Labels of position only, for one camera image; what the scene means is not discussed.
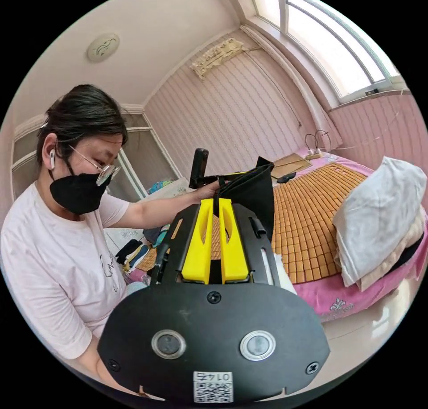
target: floor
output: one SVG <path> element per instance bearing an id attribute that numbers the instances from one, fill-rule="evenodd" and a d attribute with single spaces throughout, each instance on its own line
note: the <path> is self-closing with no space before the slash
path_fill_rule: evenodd
<path id="1" fill-rule="evenodd" d="M 406 315 L 424 272 L 418 281 L 403 281 L 394 292 L 369 309 L 324 323 L 331 350 L 330 356 L 312 383 L 290 396 L 309 391 L 344 375 L 380 349 Z M 288 396 L 282 393 L 268 400 L 282 397 Z"/>

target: ear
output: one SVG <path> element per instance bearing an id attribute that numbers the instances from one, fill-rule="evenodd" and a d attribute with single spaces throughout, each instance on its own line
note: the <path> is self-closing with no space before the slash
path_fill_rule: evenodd
<path id="1" fill-rule="evenodd" d="M 54 157 L 57 153 L 57 148 L 58 138 L 57 135 L 52 132 L 46 136 L 41 150 L 42 162 L 47 169 L 54 169 Z"/>

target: wireless earbud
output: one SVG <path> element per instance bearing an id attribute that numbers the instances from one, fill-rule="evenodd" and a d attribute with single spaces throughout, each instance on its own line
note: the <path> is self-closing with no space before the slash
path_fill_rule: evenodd
<path id="1" fill-rule="evenodd" d="M 51 169 L 55 168 L 55 151 L 52 149 L 49 153 L 49 157 L 50 157 L 50 167 Z"/>

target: pink bedsheet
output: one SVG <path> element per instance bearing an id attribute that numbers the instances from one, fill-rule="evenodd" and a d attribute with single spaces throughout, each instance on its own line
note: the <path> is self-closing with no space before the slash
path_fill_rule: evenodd
<path id="1" fill-rule="evenodd" d="M 307 154 L 303 149 L 297 152 Z M 329 162 L 337 162 L 354 171 L 369 176 L 373 170 L 336 155 L 324 153 L 319 159 L 312 160 L 312 166 L 296 174 L 295 178 L 307 174 Z M 323 278 L 310 283 L 296 284 L 297 294 L 304 299 L 321 317 L 322 322 L 343 318 L 369 308 L 379 299 L 396 289 L 406 278 L 419 278 L 428 253 L 428 220 L 425 221 L 425 235 L 413 257 L 400 268 L 387 274 L 378 282 L 361 292 L 357 285 L 345 287 L 341 274 Z"/>

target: woman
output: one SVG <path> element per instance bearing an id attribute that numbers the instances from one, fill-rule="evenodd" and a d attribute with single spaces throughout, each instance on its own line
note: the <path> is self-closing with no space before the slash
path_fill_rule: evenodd
<path id="1" fill-rule="evenodd" d="M 129 203 L 105 193 L 127 130 L 116 102 L 92 85 L 73 88 L 38 134 L 40 174 L 14 202 L 1 232 L 10 290 L 51 349 L 122 391 L 97 353 L 126 284 L 103 229 L 154 228 L 211 198 L 218 183 L 174 199 Z"/>

